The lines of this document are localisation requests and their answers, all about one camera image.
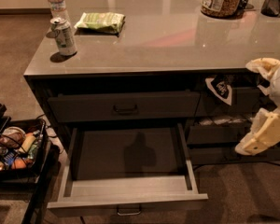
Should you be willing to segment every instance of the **floor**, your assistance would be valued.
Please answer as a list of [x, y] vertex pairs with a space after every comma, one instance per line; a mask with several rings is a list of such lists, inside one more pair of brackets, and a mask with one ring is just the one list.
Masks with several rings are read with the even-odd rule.
[[[49, 15], [0, 15], [0, 103], [13, 120], [34, 119], [43, 112], [22, 77], [49, 28]], [[66, 153], [60, 155], [64, 164]], [[280, 223], [280, 165], [245, 163], [206, 165], [195, 170], [200, 193], [209, 200], [201, 210], [144, 213], [134, 217], [57, 218], [47, 210], [43, 223]], [[57, 194], [60, 175], [52, 196]], [[18, 224], [28, 201], [0, 196], [0, 224]]]

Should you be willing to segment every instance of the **cabinet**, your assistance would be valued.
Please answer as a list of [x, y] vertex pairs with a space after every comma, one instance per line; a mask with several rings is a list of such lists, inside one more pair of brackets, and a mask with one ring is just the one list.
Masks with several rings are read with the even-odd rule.
[[[260, 14], [263, 0], [228, 20], [204, 16], [201, 0], [90, 1], [66, 0], [72, 23], [86, 7], [109, 7], [126, 15], [120, 35], [77, 31], [69, 58], [45, 37], [24, 74], [69, 155], [49, 204], [56, 215], [199, 208], [207, 195], [196, 189], [192, 164], [280, 159], [280, 147], [257, 157], [234, 152], [249, 121], [200, 124], [271, 105], [256, 88], [259, 76], [245, 69], [259, 56], [280, 60], [280, 19]], [[236, 77], [232, 106], [205, 87], [217, 74]]]

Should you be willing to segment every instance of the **closed drawer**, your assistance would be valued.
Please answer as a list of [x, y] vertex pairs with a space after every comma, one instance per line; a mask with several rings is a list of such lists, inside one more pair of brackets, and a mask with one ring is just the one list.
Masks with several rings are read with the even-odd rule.
[[210, 92], [202, 92], [196, 117], [245, 114], [259, 110], [260, 90], [258, 88], [232, 89], [232, 104], [227, 105]]
[[197, 125], [189, 128], [187, 144], [217, 144], [239, 142], [249, 131], [251, 124], [248, 122], [230, 124], [228, 126]]
[[190, 91], [61, 95], [48, 99], [58, 122], [193, 116], [200, 94]]
[[107, 131], [74, 129], [58, 217], [198, 209], [199, 194], [181, 125]]

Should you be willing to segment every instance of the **countertop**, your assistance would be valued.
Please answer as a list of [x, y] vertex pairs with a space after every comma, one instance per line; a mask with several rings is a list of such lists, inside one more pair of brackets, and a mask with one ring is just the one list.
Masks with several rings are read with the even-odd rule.
[[75, 32], [77, 54], [64, 58], [44, 37], [25, 75], [116, 74], [244, 69], [250, 60], [280, 60], [280, 18], [260, 13], [264, 0], [241, 16], [202, 14], [202, 0], [66, 0], [72, 24], [83, 12], [126, 16], [119, 36]]

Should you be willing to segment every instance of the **aluminum can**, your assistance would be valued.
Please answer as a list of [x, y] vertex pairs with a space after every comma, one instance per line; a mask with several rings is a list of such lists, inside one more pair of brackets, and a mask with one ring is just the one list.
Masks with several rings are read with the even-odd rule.
[[76, 54], [77, 47], [70, 22], [62, 18], [53, 18], [50, 20], [50, 24], [59, 53], [62, 56]]

